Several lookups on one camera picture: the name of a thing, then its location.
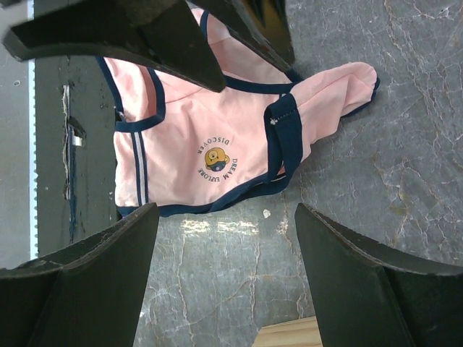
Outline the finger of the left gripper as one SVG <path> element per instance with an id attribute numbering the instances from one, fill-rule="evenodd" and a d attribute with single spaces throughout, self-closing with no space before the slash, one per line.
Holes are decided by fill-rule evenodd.
<path id="1" fill-rule="evenodd" d="M 195 0 L 192 2 L 222 22 L 233 38 L 278 70 L 295 62 L 285 0 Z"/>
<path id="2" fill-rule="evenodd" d="M 103 56 L 174 75 L 213 92 L 225 77 L 185 1 L 34 1 L 33 18 L 6 29 L 18 61 Z"/>

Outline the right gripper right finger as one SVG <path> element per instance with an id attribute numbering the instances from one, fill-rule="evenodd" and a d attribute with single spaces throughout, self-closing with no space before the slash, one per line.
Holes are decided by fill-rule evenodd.
<path id="1" fill-rule="evenodd" d="M 381 244 L 299 204 L 297 239 L 325 346 L 460 346 L 462 268 Z"/>

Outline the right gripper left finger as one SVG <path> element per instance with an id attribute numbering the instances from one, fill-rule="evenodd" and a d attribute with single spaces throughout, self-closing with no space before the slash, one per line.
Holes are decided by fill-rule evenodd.
<path id="1" fill-rule="evenodd" d="M 57 252 L 1 270 L 2 346 L 132 346 L 156 204 Z"/>

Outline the pink underwear navy trim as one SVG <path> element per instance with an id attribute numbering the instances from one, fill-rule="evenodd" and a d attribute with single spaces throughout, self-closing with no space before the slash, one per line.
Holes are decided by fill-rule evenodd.
<path id="1" fill-rule="evenodd" d="M 101 57 L 114 97 L 115 204 L 153 202 L 163 217 L 211 213 L 284 190 L 312 145 L 365 107 L 380 84 L 352 62 L 304 79 L 281 72 L 193 9 L 226 86 L 215 93 L 170 74 Z"/>

